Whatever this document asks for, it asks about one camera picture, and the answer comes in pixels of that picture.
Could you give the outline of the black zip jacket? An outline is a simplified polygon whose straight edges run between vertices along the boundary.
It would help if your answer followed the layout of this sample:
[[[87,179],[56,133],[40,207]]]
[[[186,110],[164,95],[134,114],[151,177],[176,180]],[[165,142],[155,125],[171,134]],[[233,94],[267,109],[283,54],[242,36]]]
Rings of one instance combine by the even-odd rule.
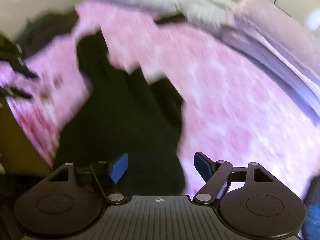
[[[90,80],[92,94],[63,128],[54,167],[85,168],[127,154],[129,166],[118,183],[122,193],[181,194],[185,177],[176,152],[183,98],[166,77],[147,83],[140,68],[117,69],[107,53],[100,31],[78,42],[78,68]]]

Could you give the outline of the pink rose bed sheet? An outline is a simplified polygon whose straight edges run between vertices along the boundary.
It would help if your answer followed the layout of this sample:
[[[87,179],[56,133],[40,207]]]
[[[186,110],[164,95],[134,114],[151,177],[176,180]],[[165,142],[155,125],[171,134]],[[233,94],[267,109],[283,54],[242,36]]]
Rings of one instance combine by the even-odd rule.
[[[35,96],[1,107],[1,162],[11,173],[49,173],[60,130],[88,98],[78,71],[77,41],[101,29],[110,61],[131,72],[140,63],[148,82],[169,78],[185,103],[178,155],[185,193],[204,184],[193,166],[201,151],[235,166],[257,162],[299,197],[319,171],[319,126],[280,81],[218,39],[189,24],[157,27],[153,14],[97,0],[76,5],[79,20],[27,65],[33,82],[1,64],[1,84]]]

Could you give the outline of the lilac pillow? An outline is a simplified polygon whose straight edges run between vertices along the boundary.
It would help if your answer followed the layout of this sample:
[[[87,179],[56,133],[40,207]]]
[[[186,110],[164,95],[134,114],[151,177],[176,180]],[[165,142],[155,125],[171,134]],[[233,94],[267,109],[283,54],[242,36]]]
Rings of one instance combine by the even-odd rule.
[[[319,113],[319,37],[268,0],[240,0],[221,25],[223,42],[260,62]]]

